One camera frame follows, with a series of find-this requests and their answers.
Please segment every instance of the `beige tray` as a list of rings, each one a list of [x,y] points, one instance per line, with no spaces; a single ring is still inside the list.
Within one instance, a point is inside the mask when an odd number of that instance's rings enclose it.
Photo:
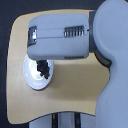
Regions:
[[[54,61],[53,78],[42,91],[32,90],[24,79],[23,61],[29,21],[40,14],[69,12],[88,14],[89,10],[39,12],[21,16],[14,22],[7,68],[7,114],[10,123],[25,123],[60,111],[95,114],[96,99],[107,84],[109,72],[93,54],[84,60]]]

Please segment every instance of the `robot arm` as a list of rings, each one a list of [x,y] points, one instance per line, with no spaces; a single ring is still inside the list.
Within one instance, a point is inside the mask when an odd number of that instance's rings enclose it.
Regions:
[[[85,14],[36,17],[29,24],[28,56],[36,61],[78,59],[89,54]],[[97,10],[93,36],[101,55],[110,60],[110,80],[96,107],[96,128],[128,127],[128,3],[107,0]]]

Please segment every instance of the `wooden board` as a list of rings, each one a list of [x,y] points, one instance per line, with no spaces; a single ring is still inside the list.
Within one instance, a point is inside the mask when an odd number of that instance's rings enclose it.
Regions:
[[[40,14],[89,13],[83,10],[58,10],[23,15],[13,24],[7,64],[7,114],[12,124],[29,122],[40,116],[77,111],[95,114],[96,99],[109,79],[109,71],[93,54],[87,59],[54,61],[54,75],[42,91],[31,89],[23,75],[29,21]]]

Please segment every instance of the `table surface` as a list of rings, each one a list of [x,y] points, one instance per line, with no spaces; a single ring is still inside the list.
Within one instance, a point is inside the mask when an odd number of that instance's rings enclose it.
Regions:
[[[31,89],[23,74],[29,21],[40,14],[86,13],[89,10],[58,10],[20,16],[13,24],[7,64],[7,115],[12,124],[29,122],[62,111],[95,114],[96,99],[109,80],[109,71],[90,54],[83,60],[56,60],[48,87]]]

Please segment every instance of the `white object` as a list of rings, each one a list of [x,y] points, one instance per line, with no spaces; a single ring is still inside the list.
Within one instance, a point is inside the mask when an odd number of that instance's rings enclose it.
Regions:
[[[33,60],[78,59],[89,55],[89,23],[86,14],[47,14],[29,23],[27,54]]]
[[[44,76],[40,76],[40,72],[37,71],[36,61],[31,60],[28,55],[25,56],[23,72],[27,84],[35,90],[40,90],[45,88],[50,82],[53,75],[53,60],[48,60],[48,66],[50,67],[50,76],[45,79]]]
[[[110,80],[96,107],[96,128],[128,128],[128,3],[106,0],[97,10],[93,35],[112,61]]]

